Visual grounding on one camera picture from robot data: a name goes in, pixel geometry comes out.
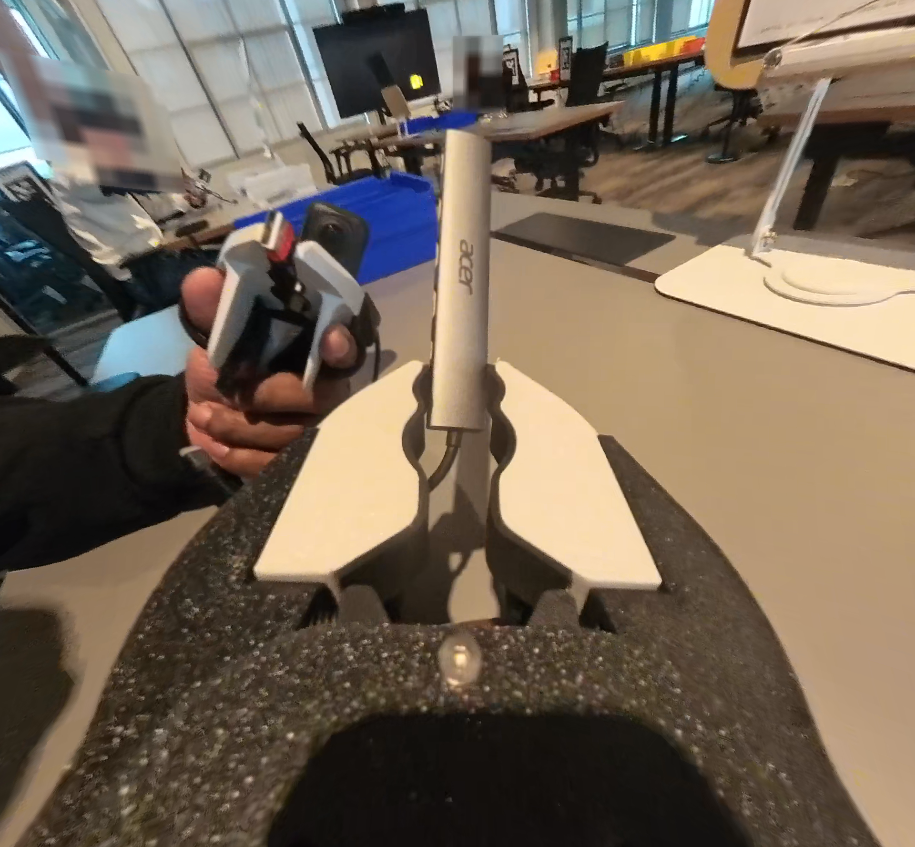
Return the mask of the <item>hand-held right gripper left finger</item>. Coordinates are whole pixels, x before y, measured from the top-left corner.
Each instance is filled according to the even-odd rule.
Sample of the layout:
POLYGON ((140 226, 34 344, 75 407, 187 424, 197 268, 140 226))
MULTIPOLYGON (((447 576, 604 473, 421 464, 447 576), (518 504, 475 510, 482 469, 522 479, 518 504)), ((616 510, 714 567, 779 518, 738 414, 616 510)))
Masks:
POLYGON ((403 624, 430 550, 429 383, 429 366, 409 361, 323 420, 254 564, 258 582, 313 584, 339 608, 371 593, 403 624))

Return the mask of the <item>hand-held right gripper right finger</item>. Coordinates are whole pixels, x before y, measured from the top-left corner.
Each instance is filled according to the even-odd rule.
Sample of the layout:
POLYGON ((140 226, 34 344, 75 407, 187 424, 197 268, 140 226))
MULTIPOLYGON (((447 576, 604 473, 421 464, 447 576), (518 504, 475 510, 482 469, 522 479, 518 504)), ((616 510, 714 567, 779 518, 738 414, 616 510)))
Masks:
POLYGON ((662 578, 601 439, 574 407, 505 360, 489 369, 488 568, 506 605, 563 592, 657 593, 662 578))

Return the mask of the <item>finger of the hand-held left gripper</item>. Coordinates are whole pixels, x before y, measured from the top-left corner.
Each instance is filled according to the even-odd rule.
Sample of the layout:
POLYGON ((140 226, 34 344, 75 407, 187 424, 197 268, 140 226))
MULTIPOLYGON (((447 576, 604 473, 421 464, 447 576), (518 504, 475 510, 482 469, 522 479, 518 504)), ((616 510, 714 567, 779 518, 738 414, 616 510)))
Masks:
POLYGON ((206 345, 208 356, 228 356, 234 349, 260 301, 268 310, 278 309, 272 293, 270 260, 263 244, 262 226, 235 230, 223 245, 218 268, 224 275, 223 287, 206 345))
POLYGON ((311 391, 322 366, 321 345, 325 333, 360 314, 362 288, 337 259, 313 240, 297 245, 294 267, 299 285, 311 305, 309 316, 314 323, 302 377, 303 390, 311 391))

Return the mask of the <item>blue plastic bin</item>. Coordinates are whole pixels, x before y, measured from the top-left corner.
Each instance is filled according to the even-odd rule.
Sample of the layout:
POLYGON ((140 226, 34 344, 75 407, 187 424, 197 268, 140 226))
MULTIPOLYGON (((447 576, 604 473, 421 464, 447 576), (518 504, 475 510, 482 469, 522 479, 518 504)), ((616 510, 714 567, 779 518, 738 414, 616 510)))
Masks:
POLYGON ((361 217, 369 228, 357 281, 367 286, 413 269, 437 255, 437 200, 432 183, 403 172, 367 176, 281 204, 278 209, 302 229, 314 202, 325 202, 361 217))

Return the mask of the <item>grey usb hub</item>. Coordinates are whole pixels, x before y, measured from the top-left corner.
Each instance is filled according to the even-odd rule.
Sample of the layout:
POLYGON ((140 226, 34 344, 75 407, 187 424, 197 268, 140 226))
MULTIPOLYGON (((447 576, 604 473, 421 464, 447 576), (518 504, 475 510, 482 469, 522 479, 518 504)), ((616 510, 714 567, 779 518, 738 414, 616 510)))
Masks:
POLYGON ((427 428, 446 435, 428 477, 436 489, 465 434, 485 425, 488 399, 490 144, 469 130, 447 131, 432 319, 427 428))

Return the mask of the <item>person's left hand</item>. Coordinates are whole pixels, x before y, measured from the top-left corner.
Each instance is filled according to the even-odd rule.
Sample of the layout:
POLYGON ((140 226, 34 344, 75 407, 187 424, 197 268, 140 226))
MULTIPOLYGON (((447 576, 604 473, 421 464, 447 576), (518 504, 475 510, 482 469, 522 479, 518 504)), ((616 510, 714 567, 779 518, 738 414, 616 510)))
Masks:
MULTIPOLYGON (((212 328, 223 287, 215 268, 193 270, 181 286, 189 322, 200 331, 212 328)), ((327 330, 321 346, 326 367, 345 370, 355 365, 358 347, 348 330, 327 330)), ((189 351, 185 366, 188 407, 186 432, 212 462, 242 479, 259 475, 305 429, 347 399, 348 378, 319 377, 311 390, 295 373, 278 373, 260 383, 246 402, 223 397, 216 388, 217 371, 199 347, 189 351)))

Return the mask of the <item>black office chair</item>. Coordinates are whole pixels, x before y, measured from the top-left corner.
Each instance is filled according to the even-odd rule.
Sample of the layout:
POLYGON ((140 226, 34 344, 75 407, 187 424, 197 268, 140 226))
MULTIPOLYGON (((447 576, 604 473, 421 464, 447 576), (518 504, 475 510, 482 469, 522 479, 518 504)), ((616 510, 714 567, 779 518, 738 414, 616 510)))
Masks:
POLYGON ((600 102, 600 88, 609 44, 578 48, 574 53, 566 87, 566 108, 600 102))
POLYGON ((300 138, 312 149, 317 159, 319 160, 320 165, 325 173, 326 181, 329 184, 336 185, 337 174, 323 148, 321 148, 321 146, 318 144, 315 137, 303 121, 296 121, 295 124, 300 138))

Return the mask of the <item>grey wristband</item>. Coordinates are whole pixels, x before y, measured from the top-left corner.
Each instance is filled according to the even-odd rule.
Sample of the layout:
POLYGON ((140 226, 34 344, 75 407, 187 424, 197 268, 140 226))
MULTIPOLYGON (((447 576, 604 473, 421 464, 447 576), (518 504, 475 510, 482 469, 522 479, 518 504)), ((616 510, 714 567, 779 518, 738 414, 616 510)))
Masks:
POLYGON ((231 498, 243 486, 244 481, 214 463, 212 458, 199 446, 188 445, 178 451, 180 458, 202 475, 214 488, 217 488, 223 499, 231 498))

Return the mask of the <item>small blue bin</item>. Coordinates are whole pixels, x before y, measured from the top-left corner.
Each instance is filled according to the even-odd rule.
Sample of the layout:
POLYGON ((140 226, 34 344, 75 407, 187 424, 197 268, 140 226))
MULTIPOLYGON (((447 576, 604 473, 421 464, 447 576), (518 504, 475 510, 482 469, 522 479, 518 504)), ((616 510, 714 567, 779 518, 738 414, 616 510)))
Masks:
POLYGON ((478 121, 478 113, 467 110, 449 110, 437 116, 411 117, 397 124, 398 135, 407 137, 430 132, 464 130, 478 121))

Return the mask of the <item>large black monitor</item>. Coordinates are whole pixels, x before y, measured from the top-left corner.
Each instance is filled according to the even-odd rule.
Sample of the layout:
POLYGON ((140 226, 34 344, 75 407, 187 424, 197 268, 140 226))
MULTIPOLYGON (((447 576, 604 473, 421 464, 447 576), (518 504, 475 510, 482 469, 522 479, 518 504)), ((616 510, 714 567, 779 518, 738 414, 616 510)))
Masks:
POLYGON ((383 89, 397 86, 407 102, 442 93, 428 12, 402 3, 348 12, 312 34, 342 119, 388 109, 383 89))

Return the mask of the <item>long wooden desk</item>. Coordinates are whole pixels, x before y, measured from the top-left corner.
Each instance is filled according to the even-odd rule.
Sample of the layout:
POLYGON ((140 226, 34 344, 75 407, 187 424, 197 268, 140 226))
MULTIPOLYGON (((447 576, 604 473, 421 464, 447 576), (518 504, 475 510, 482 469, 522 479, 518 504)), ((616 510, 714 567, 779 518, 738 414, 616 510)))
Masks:
POLYGON ((602 100, 578 108, 558 106, 486 114, 464 130, 407 137, 398 135, 397 126, 388 123, 354 133, 344 139, 340 148, 348 155, 364 152, 372 162, 377 162, 382 154, 396 155, 407 170, 420 173, 419 153, 427 148, 442 153, 454 135, 466 134, 492 145, 484 150, 490 163, 511 158, 517 173, 531 175, 536 181, 537 196, 569 202, 585 198, 600 204, 595 192, 582 187, 582 173, 597 163, 602 126, 623 106, 622 100, 602 100))
POLYGON ((811 231, 842 160, 904 160, 914 164, 914 110, 826 110, 802 158, 812 163, 793 229, 811 231))

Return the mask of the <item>white desk mat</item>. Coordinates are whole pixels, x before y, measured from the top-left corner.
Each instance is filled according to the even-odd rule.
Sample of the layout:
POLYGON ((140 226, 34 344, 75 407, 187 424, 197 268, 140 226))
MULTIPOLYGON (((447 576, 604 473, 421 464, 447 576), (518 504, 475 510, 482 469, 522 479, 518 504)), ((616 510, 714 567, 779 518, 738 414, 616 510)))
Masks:
MULTIPOLYGON (((656 291, 671 300, 913 371, 914 293, 863 307, 799 304, 764 286, 761 265, 745 255, 746 242, 745 237, 739 237, 684 262, 657 279, 656 291)), ((784 236, 776 244, 777 248, 811 253, 830 251, 835 246, 877 255, 888 250, 913 258, 911 249, 891 249, 867 242, 834 243, 784 236)))

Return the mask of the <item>instruction sheet on stand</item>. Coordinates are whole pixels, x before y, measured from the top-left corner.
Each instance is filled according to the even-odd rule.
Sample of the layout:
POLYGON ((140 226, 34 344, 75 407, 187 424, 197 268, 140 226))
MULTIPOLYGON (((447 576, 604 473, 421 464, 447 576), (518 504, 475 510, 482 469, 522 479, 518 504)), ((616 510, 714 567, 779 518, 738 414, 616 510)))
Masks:
POLYGON ((820 77, 812 84, 745 255, 761 265, 764 286, 786 300, 820 307, 884 304, 897 296, 913 294, 913 258, 888 250, 877 255, 839 246, 814 253, 776 247, 777 213, 832 83, 831 77, 820 77))

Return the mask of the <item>row of yellow bins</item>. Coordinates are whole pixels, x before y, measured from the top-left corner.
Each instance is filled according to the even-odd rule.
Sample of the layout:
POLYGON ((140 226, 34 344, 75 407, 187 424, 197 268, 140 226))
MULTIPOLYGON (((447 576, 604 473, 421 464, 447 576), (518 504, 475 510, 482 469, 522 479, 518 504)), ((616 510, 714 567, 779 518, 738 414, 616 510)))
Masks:
POLYGON ((704 43, 705 38, 696 35, 653 42, 624 52, 623 67, 643 67, 680 57, 695 56, 703 52, 704 43))

